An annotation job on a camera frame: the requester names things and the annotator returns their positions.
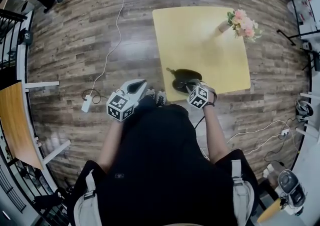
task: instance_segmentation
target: black shirt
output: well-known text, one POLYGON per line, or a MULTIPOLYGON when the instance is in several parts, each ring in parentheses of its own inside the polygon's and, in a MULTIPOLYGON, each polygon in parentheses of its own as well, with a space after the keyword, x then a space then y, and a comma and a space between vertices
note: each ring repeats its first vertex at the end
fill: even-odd
POLYGON ((231 161, 241 160, 242 177, 255 193, 258 185, 241 150, 210 163, 199 149, 188 113, 178 105, 129 119, 109 172, 93 161, 85 164, 67 209, 72 225, 74 205, 92 169, 103 225, 218 225, 219 218, 225 225, 237 225, 231 161))

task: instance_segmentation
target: white cable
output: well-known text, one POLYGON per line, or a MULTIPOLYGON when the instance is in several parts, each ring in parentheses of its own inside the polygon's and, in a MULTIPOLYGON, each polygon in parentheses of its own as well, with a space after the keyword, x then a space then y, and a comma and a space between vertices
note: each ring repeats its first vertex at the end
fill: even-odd
POLYGON ((204 152, 204 149, 203 149, 203 148, 200 148, 200 150, 201 150, 203 156, 206 158, 206 160, 209 160, 209 161, 210 161, 210 159, 208 158, 208 156, 207 156, 206 153, 204 152))
POLYGON ((124 5, 125 5, 125 0, 122 0, 122 7, 121 7, 121 9, 120 9, 120 11, 119 11, 119 14, 118 14, 118 17, 117 17, 117 19, 116 19, 116 21, 115 21, 115 25, 116 25, 116 28, 118 28, 118 31, 119 31, 119 35, 120 35, 120 40, 119 40, 119 42, 118 42, 118 44, 106 55, 106 57, 105 57, 105 64, 104 64, 104 69, 103 69, 103 72, 102 72, 102 74, 101 75, 99 75, 96 79, 95 79, 95 81, 94 81, 94 83, 93 83, 93 86, 92 86, 92 89, 91 89, 91 92, 90 92, 90 96, 91 96, 91 94, 92 94, 92 92, 93 92, 93 90, 94 90, 94 87, 95 87, 95 84, 96 84, 96 81, 105 73, 105 71, 106 71, 106 66, 107 66, 107 61, 108 61, 108 57, 109 57, 109 55, 119 46, 119 44, 121 43, 121 41, 122 41, 122 36, 121 36, 121 32, 120 32, 120 29, 119 29, 119 27, 118 27, 118 20, 119 20, 119 17, 120 17, 120 14, 121 14, 121 11, 123 10, 123 8, 124 8, 124 5))
MULTIPOLYGON (((234 135, 233 137, 231 137, 231 138, 227 141, 227 143, 228 143, 229 141, 231 141, 234 137, 236 137, 236 136, 238 136, 238 135, 240 135, 240 134, 247 134, 247 133, 256 133, 256 132, 260 132, 260 131, 266 130, 270 125, 275 124, 275 123, 277 123, 277 122, 282 122, 282 123, 284 123, 284 124, 286 125, 286 127, 289 129, 289 132, 291 133, 291 137, 292 137, 293 145, 294 145, 295 149, 298 151, 298 149, 297 149, 297 147, 296 147, 296 144, 295 144, 295 138, 294 138, 294 135, 293 135, 293 133, 292 133, 292 131, 291 131, 290 127, 287 125, 287 123, 286 123, 286 122, 284 122, 284 121, 282 121, 282 120, 277 120, 277 121, 275 121, 275 122, 272 122, 271 124, 269 124, 269 125, 268 125, 268 126, 266 126, 265 128, 260 129, 260 130, 258 130, 258 131, 254 131, 254 132, 240 132, 240 133, 237 133, 236 135, 234 135)), ((265 141, 262 145, 260 145, 258 148, 256 148, 256 149, 254 149, 254 150, 250 151, 249 153, 247 153, 247 154, 245 154, 245 155, 249 155, 249 154, 251 154, 252 152, 257 151, 259 148, 261 148, 263 145, 265 145, 269 140, 271 140, 271 139, 272 139, 272 138, 274 138, 274 137, 278 137, 279 135, 281 135, 281 133, 280 133, 280 134, 278 134, 278 135, 276 135, 276 136, 272 136, 272 137, 270 137, 268 140, 266 140, 266 141, 265 141)))
POLYGON ((254 149, 254 150, 251 150, 249 153, 246 153, 245 155, 249 155, 249 154, 251 154, 252 152, 257 151, 257 150, 260 149, 263 145, 265 145, 269 140, 271 140, 272 138, 278 137, 279 135, 280 135, 280 134, 270 137, 270 138, 269 138, 268 140, 266 140, 263 144, 261 144, 258 148, 254 149))

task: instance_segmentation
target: backpack strap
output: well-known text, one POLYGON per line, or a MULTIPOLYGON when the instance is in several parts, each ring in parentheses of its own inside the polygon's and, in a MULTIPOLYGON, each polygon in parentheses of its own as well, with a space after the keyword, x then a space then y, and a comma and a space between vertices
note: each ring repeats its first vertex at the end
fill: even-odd
POLYGON ((243 181, 241 160, 232 160, 232 179, 234 185, 233 208, 238 226, 245 226, 250 217, 254 204, 255 193, 251 184, 243 181))
POLYGON ((76 226, 102 226, 92 171, 85 178, 88 191, 77 200, 73 209, 76 226))

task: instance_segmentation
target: square table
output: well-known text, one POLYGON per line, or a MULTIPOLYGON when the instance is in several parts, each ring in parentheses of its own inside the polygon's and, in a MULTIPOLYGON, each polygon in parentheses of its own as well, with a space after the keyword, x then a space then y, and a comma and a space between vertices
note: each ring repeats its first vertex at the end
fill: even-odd
POLYGON ((179 7, 153 11, 164 86, 168 101, 187 98, 172 87, 167 70, 191 69, 219 93, 249 89, 250 74, 243 37, 217 26, 232 8, 179 7))

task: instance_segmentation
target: electrical outlet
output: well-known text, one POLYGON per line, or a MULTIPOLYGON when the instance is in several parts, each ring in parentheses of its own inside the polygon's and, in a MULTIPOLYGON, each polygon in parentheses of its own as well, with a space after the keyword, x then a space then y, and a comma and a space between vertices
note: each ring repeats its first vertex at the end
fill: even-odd
POLYGON ((81 110, 87 113, 89 111, 91 101, 92 97, 90 95, 86 95, 81 110))
POLYGON ((289 129, 282 130, 281 136, 287 136, 289 134, 289 129))

